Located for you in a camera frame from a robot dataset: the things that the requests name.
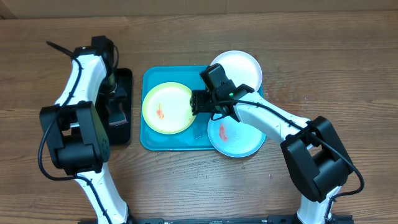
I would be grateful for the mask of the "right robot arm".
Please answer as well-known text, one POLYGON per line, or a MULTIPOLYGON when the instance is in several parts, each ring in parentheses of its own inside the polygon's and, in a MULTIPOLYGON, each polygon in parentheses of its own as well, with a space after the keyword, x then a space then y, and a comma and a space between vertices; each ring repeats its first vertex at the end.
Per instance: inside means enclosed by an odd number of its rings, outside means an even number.
POLYGON ((248 124, 280 144, 292 182, 302 194, 296 223, 336 223, 331 214, 340 189, 354 171, 333 125, 290 114, 247 85, 232 90, 194 90, 193 114, 218 113, 248 124))

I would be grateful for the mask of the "light blue plate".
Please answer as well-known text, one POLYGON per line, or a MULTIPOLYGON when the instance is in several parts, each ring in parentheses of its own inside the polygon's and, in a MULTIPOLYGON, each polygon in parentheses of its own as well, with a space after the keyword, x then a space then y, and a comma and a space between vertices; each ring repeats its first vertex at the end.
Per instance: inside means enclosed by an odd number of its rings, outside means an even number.
POLYGON ((230 116, 223 119, 220 117, 220 114, 215 114, 214 120, 210 119, 207 127, 208 138, 220 153, 234 158, 247 157, 265 143, 267 136, 258 129, 237 122, 230 116))

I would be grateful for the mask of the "white plate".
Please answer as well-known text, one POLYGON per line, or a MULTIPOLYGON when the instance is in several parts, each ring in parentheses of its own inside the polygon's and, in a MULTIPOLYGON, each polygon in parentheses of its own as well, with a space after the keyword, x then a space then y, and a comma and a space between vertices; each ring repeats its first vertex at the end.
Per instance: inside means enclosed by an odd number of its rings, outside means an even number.
POLYGON ((230 50, 218 55, 211 65, 220 64, 226 76, 236 87, 245 84, 258 91, 262 84, 262 69, 259 62, 246 52, 230 50))

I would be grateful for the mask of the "yellow-green plate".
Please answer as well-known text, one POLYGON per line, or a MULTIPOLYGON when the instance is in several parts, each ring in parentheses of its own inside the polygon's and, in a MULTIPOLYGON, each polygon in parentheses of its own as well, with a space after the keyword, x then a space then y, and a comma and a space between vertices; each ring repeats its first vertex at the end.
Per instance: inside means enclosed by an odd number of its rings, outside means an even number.
POLYGON ((195 120, 190 98, 192 91, 177 82, 161 83, 151 89, 142 102, 146 124, 161 134, 177 134, 195 120))

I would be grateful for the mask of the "green and pink sponge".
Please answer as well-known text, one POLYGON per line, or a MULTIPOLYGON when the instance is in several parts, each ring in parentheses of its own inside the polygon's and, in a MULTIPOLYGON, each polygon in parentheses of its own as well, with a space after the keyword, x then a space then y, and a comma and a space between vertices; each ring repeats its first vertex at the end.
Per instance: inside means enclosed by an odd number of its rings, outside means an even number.
POLYGON ((127 123, 126 114, 123 110, 123 104, 118 102, 110 103, 108 107, 108 123, 110 126, 119 126, 127 123))

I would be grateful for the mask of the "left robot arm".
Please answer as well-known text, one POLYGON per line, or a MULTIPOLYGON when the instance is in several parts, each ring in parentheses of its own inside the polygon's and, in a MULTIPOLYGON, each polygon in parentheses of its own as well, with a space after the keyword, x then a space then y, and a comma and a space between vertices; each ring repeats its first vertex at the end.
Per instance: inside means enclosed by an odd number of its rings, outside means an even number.
POLYGON ((76 181, 96 213, 96 223, 133 223, 108 167, 109 101, 121 92, 114 77, 118 48, 104 35, 73 51, 53 42, 48 45, 70 58, 72 70, 58 100, 40 110, 44 134, 39 170, 52 181, 76 181))

